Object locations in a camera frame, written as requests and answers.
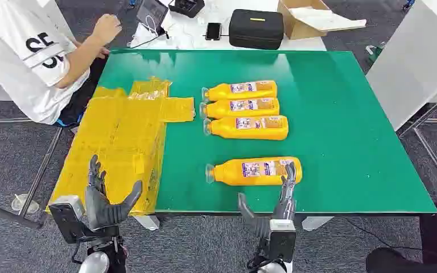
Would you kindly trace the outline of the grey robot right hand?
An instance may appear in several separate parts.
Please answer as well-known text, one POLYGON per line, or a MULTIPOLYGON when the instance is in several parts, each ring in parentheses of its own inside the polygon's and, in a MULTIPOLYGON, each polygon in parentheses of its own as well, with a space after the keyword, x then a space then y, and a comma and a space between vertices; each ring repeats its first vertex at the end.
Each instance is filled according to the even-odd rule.
POLYGON ((257 217, 248 207, 244 193, 238 193, 238 209, 251 227, 255 237, 270 239, 273 232, 292 232, 294 228, 296 201, 293 197, 296 185, 296 166, 293 162, 285 165, 286 176, 282 176, 282 187, 272 215, 257 217))

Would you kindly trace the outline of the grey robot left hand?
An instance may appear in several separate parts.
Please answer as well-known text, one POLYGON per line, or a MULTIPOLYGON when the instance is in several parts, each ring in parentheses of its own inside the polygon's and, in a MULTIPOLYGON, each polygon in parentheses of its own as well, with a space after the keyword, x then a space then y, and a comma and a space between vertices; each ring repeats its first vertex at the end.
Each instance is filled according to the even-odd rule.
POLYGON ((92 230, 123 222, 142 194, 142 181, 138 180, 121 203, 110 203, 105 189, 106 172, 100 171, 100 167, 98 156, 93 155, 89 161, 88 185, 85 190, 86 215, 92 230))

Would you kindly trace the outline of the person's right hand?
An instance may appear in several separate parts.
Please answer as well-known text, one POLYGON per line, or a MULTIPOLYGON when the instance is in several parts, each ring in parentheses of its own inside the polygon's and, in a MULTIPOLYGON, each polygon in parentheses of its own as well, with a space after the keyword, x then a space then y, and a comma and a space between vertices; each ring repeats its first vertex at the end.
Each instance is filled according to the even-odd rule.
POLYGON ((112 42, 121 31, 121 21, 118 17, 114 14, 104 14, 98 19, 92 37, 97 44, 105 46, 112 42))

